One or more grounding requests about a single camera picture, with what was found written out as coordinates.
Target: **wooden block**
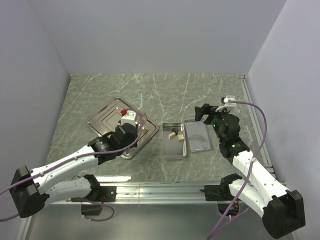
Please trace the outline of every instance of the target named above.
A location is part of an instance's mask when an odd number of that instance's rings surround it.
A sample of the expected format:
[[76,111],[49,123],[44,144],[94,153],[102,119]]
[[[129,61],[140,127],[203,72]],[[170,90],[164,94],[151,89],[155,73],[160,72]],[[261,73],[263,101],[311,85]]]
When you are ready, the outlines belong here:
[[173,139],[176,136],[176,134],[174,132],[169,134],[169,139]]
[[181,141],[185,140],[185,137],[182,134],[180,134],[180,135],[178,135],[178,139],[179,139],[179,142],[181,142]]

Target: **metal tray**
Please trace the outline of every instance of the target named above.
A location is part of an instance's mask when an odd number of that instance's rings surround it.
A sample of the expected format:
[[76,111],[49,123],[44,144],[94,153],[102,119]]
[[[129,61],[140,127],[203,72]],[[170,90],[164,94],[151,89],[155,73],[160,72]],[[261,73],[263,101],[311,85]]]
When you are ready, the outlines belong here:
[[[169,139],[168,135],[172,133],[172,128],[178,128],[178,135],[184,136],[183,141],[179,141],[178,136]],[[182,122],[163,123],[162,124],[162,155],[165,160],[185,159],[187,156],[187,144],[185,126]]]
[[185,120],[184,127],[191,152],[199,153],[212,150],[208,129],[203,121]]
[[[122,116],[120,113],[121,110],[127,108],[132,108],[141,113],[130,103],[120,97],[116,97],[89,119],[89,128],[99,137],[108,132],[115,131],[115,126]],[[159,126],[150,118],[147,118],[144,124],[142,136],[137,143],[138,146],[128,149],[121,155],[121,157],[123,159],[132,159],[158,131]]]

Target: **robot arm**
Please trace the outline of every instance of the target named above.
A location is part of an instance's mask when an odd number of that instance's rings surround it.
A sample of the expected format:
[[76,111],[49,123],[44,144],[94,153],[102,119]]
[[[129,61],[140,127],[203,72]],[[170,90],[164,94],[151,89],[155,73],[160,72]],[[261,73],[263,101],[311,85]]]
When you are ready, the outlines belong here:
[[26,178],[38,176],[10,189],[19,216],[27,218],[51,203],[69,198],[94,201],[101,195],[100,184],[94,175],[87,174],[74,181],[63,180],[79,171],[120,156],[124,151],[118,150],[133,144],[138,138],[137,122],[136,113],[129,110],[122,114],[121,123],[114,132],[96,137],[69,156],[32,170],[28,170],[26,166],[16,170],[12,185]]
[[[248,175],[250,163],[252,171],[249,177],[251,185],[246,185],[239,199],[253,209],[261,218],[268,233],[278,239],[306,224],[303,197],[297,191],[290,191],[279,183],[258,161],[253,158],[249,147],[239,137],[239,118],[227,110],[234,108],[234,96],[222,98],[224,106],[204,104],[195,107],[195,120],[200,121],[208,115],[204,123],[212,125],[220,142],[223,157],[245,176]],[[226,200],[232,199],[243,186],[244,180],[237,174],[221,179],[220,189],[214,192]]]

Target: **red object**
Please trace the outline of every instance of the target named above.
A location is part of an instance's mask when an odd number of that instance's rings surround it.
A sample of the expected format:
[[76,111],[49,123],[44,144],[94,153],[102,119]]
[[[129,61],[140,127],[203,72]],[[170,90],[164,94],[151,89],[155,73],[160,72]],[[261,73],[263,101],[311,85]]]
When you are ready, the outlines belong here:
[[122,114],[122,116],[124,116],[124,115],[126,115],[126,114],[127,114],[127,110],[122,109],[120,113]]

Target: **gray marble surface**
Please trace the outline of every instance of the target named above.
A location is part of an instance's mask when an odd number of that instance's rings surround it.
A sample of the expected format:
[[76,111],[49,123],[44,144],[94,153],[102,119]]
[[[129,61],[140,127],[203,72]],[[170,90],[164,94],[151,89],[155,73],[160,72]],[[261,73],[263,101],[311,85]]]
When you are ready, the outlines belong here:
[[[195,106],[219,105],[221,97],[235,95],[245,101],[238,75],[231,74],[90,74],[73,75],[64,100],[46,163],[61,159],[95,138],[87,122],[115,97],[134,105],[157,124],[194,119]],[[240,136],[252,149],[258,148],[254,126],[246,105],[232,110],[240,118]],[[117,157],[88,168],[79,176],[94,174],[99,181],[176,182],[219,181],[237,173],[224,159],[211,126],[207,126],[213,149],[191,152],[183,160],[162,158],[162,130],[132,159]]]

